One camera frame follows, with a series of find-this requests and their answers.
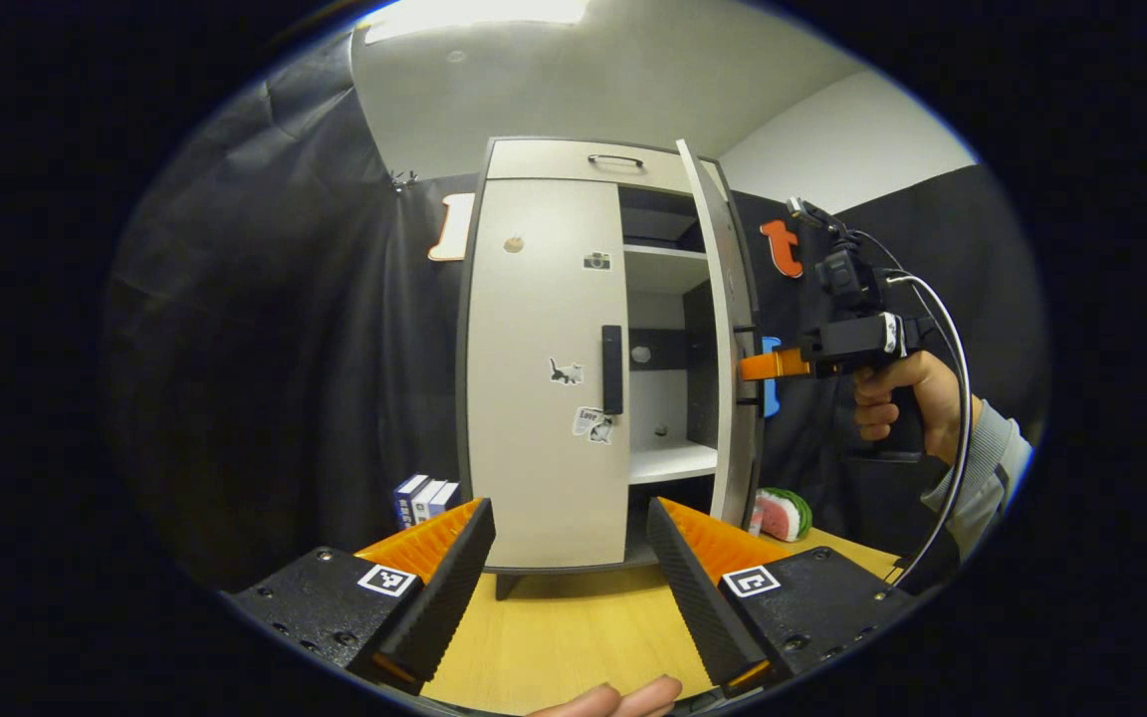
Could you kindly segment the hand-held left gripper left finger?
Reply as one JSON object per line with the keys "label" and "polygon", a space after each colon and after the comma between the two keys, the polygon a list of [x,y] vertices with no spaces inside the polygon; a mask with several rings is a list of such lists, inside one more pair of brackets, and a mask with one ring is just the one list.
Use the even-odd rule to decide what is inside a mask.
{"label": "hand-held left gripper left finger", "polygon": [[288,647],[415,697],[434,680],[493,541],[493,504],[477,498],[353,553],[309,550],[223,598]]}

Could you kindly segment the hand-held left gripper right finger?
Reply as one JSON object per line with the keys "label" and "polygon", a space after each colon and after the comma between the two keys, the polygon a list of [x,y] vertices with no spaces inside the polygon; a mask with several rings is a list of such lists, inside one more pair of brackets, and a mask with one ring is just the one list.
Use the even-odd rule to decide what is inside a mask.
{"label": "hand-held left gripper right finger", "polygon": [[664,498],[651,499],[646,537],[724,697],[837,662],[916,602],[837,550],[791,553]]}

